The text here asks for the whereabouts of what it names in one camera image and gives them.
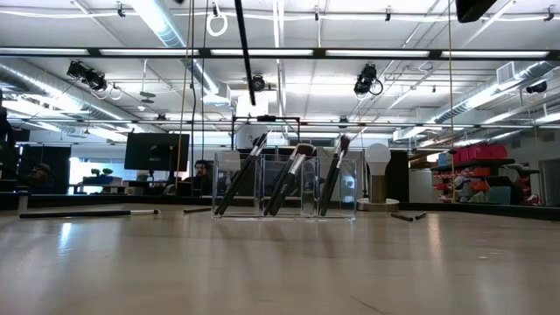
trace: white bulb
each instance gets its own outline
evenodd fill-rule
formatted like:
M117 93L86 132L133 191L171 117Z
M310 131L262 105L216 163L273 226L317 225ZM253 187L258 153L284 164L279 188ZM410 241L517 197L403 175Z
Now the white bulb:
M391 151L385 144L375 143L367 147L366 162L373 176L385 175L385 168L391 160Z

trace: monitor screen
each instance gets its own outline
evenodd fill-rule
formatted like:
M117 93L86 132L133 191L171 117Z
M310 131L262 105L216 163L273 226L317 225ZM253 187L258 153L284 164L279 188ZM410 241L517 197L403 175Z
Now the monitor screen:
M126 143L124 168L127 170L186 171L189 135L181 136L181 161L177 170L179 135L131 133Z

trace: clear acrylic holder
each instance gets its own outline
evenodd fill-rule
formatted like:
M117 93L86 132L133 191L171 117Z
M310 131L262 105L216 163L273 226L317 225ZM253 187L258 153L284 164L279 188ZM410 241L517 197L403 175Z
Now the clear acrylic holder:
M214 185L212 216L230 220L330 220L353 221L357 206L357 168L353 160L344 159L340 165L337 184L334 187L325 216L319 215L319 195L323 189L332 159L327 157L307 158L296 176L293 189L288 192L276 216L264 215L282 169L290 157L283 155L261 155L247 169L240 189L227 206L223 215L214 214L226 190L241 169L244 160L238 152L217 152L214 159Z

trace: duct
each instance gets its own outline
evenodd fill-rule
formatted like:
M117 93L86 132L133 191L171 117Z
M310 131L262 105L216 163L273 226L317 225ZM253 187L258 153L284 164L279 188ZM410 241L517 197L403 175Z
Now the duct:
M173 16L163 0L132 0L130 5L132 5L138 16L151 28L165 47L186 47L187 43L180 34L179 28L173 21ZM191 72L196 82L202 85L205 95L215 95L211 101L205 100L205 104L229 106L231 99L228 98L229 89L227 85L211 78L206 70L202 70L201 64L196 59L192 62L183 59L181 62Z
M114 105L97 99L90 93L66 83L65 81L39 69L21 59L0 60L0 78L24 87L26 92L44 95L56 101L56 107L69 112L90 110L87 119L119 119L137 120ZM149 126L148 131L162 132L160 128Z
M487 83L472 89L462 95L462 97L453 104L445 105L436 111L436 114L425 123L444 123L451 119L452 116L461 115L471 109L475 109L480 105L488 103L498 97L504 95L512 89L526 88L533 86L548 78L544 76L557 67L560 67L560 61L539 61L536 63L517 63L516 68L521 68L518 73L513 75L513 79L507 84L498 84L496 79L491 79ZM426 130L425 127L413 127L395 131L394 140L413 137L420 132Z

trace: ceiling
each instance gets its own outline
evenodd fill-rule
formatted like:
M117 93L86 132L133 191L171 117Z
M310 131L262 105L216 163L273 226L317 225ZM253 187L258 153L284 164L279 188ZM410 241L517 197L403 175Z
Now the ceiling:
M50 47L161 47L162 44L148 25L135 16L128 1L124 3L127 17L98 17L96 23L90 18L47 18L22 17L1 14L0 42L2 46L50 46ZM488 11L497 12L508 0L498 0ZM116 12L116 1L81 0L81 3L93 13ZM188 5L179 6L171 0L165 0L169 11L174 15L186 14ZM195 10L206 11L207 1L195 0ZM286 47L354 47L354 48L449 48L450 40L446 22L418 23L402 20L389 22L375 20L359 20L344 18L343 13L359 14L360 17L382 17L388 5L395 17L415 16L447 17L447 1L441 0L284 0L286 21L284 22L284 46ZM560 0L518 0L509 8L502 18L546 17L547 9ZM340 19L322 19L320 23L314 19L291 20L293 17L312 17L315 5L322 15L339 17ZM234 0L221 0L221 11L233 13ZM272 0L245 0L243 8L247 15L272 16ZM69 0L3 0L0 11L32 12L39 14L82 14ZM205 15L194 19L194 46L197 47L240 47L240 36L235 17L228 17L228 28L219 37L205 36ZM179 31L186 37L189 17L175 16ZM486 29L483 25L489 22L459 24L451 22L451 46L465 49L527 49L553 50L560 49L557 30L560 25L558 18L544 22L542 20L524 22L497 21ZM104 25L114 36L108 35L100 26ZM274 47L274 27L271 20L246 17L249 47ZM220 21L213 21L213 28L218 30ZM70 59L63 58L29 58L32 63L49 74L65 81ZM180 117L183 100L183 65L173 59L150 59L148 65L155 72L148 71L144 91L157 95L154 103L146 106L140 100L144 75L144 61L141 59L83 59L85 65L106 74L106 78L115 83L124 92L118 101L107 98L105 101L117 106L134 116L152 119L159 114L168 117ZM418 62L369 60L375 63L380 79L384 82L383 94L373 100L360 102L353 91L356 75L364 67L365 60L311 60L286 59L283 61L286 82L286 115L300 116L305 120L334 120L339 116L349 116L351 121L360 122L417 122L418 109L439 109L449 106L451 96L457 100L466 92L486 81L495 78L496 69L505 64L504 61L456 61L451 64L442 62ZM241 59L207 59L205 70L217 81L229 83L231 86L242 87L245 81L245 68ZM277 86L277 62L275 59L252 59L254 74L263 74L264 79L273 87ZM389 107L414 86L424 75L422 69L435 67L437 70L426 81L417 84L416 90ZM158 76L171 84L155 82ZM76 83L80 88L85 85ZM560 82L549 81L549 95L557 93ZM185 92L185 114L191 115L193 105L198 103L200 111L200 90L187 89ZM237 89L234 95L243 95L247 91ZM278 115L276 93L269 93L269 112ZM538 101L537 94L510 93L488 104L476 108L478 111L492 111L495 115ZM138 106L147 107L140 111ZM224 107L204 107L207 119L228 119L230 110ZM164 126L165 129L176 129L178 126Z

